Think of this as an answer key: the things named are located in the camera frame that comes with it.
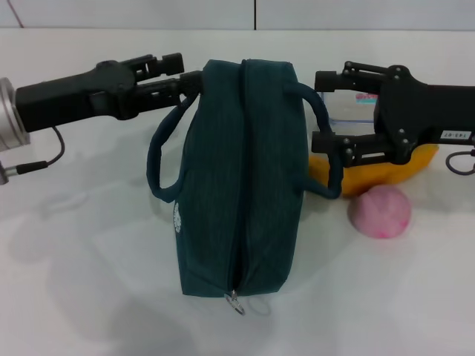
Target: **pink ball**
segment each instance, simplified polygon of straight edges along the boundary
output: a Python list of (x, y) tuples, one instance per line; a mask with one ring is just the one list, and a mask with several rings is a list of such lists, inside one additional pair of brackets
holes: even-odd
[(355, 198), (348, 217), (356, 230), (376, 239), (396, 237), (410, 222), (409, 199), (393, 185), (377, 185)]

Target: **cable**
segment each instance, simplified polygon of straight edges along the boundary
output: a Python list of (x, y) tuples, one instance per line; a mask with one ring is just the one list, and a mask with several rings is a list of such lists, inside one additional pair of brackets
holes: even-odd
[(64, 139), (62, 138), (62, 135), (61, 133), (59, 132), (59, 130), (56, 128), (56, 126), (53, 126), (52, 129), (54, 130), (54, 132), (56, 132), (56, 135), (58, 136), (58, 140), (59, 140), (59, 143), (61, 144), (61, 151), (58, 153), (58, 155), (56, 157), (54, 157), (51, 161), (48, 161), (47, 162), (47, 166), (49, 167), (50, 165), (52, 165), (53, 163), (56, 163), (59, 161), (59, 159), (65, 154), (65, 151), (66, 151), (66, 145), (65, 145), (65, 141)]
[(52, 129), (58, 136), (59, 143), (61, 144), (61, 151), (51, 161), (38, 161), (38, 162), (25, 163), (23, 165), (17, 165), (15, 167), (17, 174), (26, 174), (26, 173), (30, 173), (34, 171), (39, 171), (40, 169), (48, 168), (53, 163), (58, 162), (58, 160), (65, 154), (66, 145), (65, 145), (64, 139), (62, 138), (61, 133), (56, 128), (56, 126), (53, 126)]
[(10, 10), (12, 10), (12, 13), (13, 15), (15, 16), (15, 19), (16, 21), (18, 22), (18, 25), (20, 26), (20, 28), (24, 28), (24, 25), (23, 25), (23, 22), (22, 20), (20, 19), (20, 16), (18, 16), (18, 13), (16, 12), (16, 9), (13, 7), (12, 5), (12, 1), (11, 0), (7, 0), (7, 4), (8, 6), (10, 7)]
[(458, 174), (460, 176), (470, 176), (471, 174), (475, 174), (475, 165), (472, 168), (471, 171), (459, 171), (458, 169), (455, 169), (452, 164), (451, 164), (451, 159), (454, 158), (455, 156), (475, 156), (475, 150), (472, 151), (461, 151), (461, 152), (454, 152), (453, 154), (449, 154), (447, 158), (445, 159), (445, 165), (447, 168), (451, 171), (454, 172), (455, 174)]

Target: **teal bag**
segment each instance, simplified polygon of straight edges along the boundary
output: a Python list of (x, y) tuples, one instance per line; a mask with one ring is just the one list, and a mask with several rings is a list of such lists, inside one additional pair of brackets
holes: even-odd
[(148, 151), (147, 179), (154, 196), (175, 201), (184, 294), (278, 291), (292, 265), (304, 191), (329, 199), (340, 195), (337, 155), (329, 157), (328, 188), (308, 175), (302, 98), (320, 131), (332, 134), (320, 96), (298, 83), (290, 63), (209, 61), (180, 174), (168, 188), (160, 187), (161, 147), (196, 96), (160, 123)]

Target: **yellow plush toy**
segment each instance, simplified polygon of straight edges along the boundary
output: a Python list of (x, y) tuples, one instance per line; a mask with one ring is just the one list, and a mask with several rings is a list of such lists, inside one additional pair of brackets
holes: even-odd
[[(438, 150), (439, 146), (437, 145), (419, 146), (414, 150), (410, 162), (406, 165), (379, 163), (345, 168), (343, 182), (341, 183), (342, 195), (344, 197), (355, 197), (376, 185), (403, 182), (426, 168)], [(330, 165), (326, 159), (310, 156), (310, 176), (325, 185), (328, 182), (329, 168)]]

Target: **label sticker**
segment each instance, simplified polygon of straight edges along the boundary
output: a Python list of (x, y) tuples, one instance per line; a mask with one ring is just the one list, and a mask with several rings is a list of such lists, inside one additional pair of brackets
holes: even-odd
[(441, 139), (470, 139), (471, 131), (449, 131), (444, 130), (442, 135), (440, 136)]

